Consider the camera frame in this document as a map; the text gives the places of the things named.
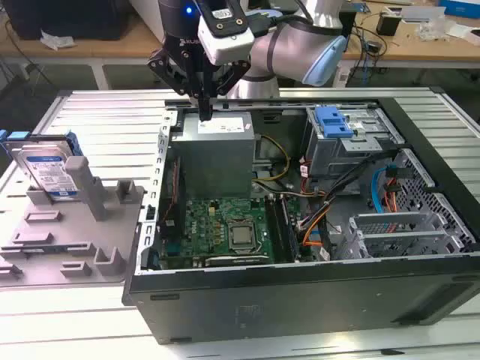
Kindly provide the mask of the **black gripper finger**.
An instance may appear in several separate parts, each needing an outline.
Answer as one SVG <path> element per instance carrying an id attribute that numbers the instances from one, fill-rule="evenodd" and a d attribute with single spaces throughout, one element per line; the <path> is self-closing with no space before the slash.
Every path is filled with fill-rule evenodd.
<path id="1" fill-rule="evenodd" d="M 177 59 L 164 48 L 154 51 L 148 59 L 149 69 L 179 95 L 187 95 L 196 105 L 199 120 L 206 120 L 206 96 L 200 76 L 195 71 L 194 54 L 181 50 Z"/>
<path id="2" fill-rule="evenodd" d="M 232 64 L 205 67 L 205 120 L 212 118 L 212 100 L 226 95 L 233 86 L 248 72 L 249 61 L 234 61 Z"/>

